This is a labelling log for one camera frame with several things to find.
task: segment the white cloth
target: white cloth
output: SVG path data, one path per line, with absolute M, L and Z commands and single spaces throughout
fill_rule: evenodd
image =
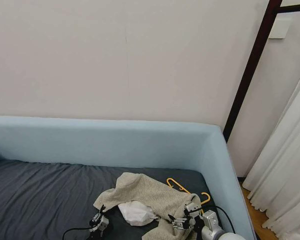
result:
M 118 205 L 124 220 L 131 226 L 144 226 L 159 217 L 151 207 L 139 201 L 128 201 Z
M 266 210 L 262 227 L 300 239 L 300 81 L 243 187 L 255 209 Z
M 144 174 L 124 172 L 116 180 L 115 188 L 102 192 L 93 206 L 100 209 L 104 205 L 106 212 L 114 206 L 133 200 L 151 207 L 153 212 L 161 217 L 158 227 L 144 234 L 142 240 L 196 239 L 197 234 L 191 229 L 173 228 L 168 215 L 183 218 L 185 204 L 194 202 L 200 205 L 200 198 L 193 193 L 177 191 Z

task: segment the mattress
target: mattress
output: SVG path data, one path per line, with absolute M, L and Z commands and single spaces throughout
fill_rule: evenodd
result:
M 94 201 L 114 188 L 123 172 L 142 173 L 165 184 L 167 178 L 174 178 L 191 193 L 210 193 L 204 177 L 193 170 L 0 160 L 0 240 L 60 240 L 67 229 L 88 227 L 98 212 Z M 113 230 L 104 239 L 140 240 L 158 225 L 153 221 L 142 227 L 130 226 L 118 207 L 106 215 Z M 68 232 L 65 239 L 88 236 L 88 230 L 78 230 Z

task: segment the white wall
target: white wall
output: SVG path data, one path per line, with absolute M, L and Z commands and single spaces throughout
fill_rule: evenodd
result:
M 300 4 L 285 0 L 282 5 Z M 245 176 L 266 144 L 300 79 L 300 12 L 285 39 L 269 39 L 228 141 L 238 176 Z
M 0 0 L 0 115 L 223 127 L 266 6 L 266 0 Z M 229 142 L 239 176 L 300 76 L 299 22 L 262 56 Z M 274 61 L 282 58 L 293 68 Z M 275 100 L 272 108 L 267 99 Z

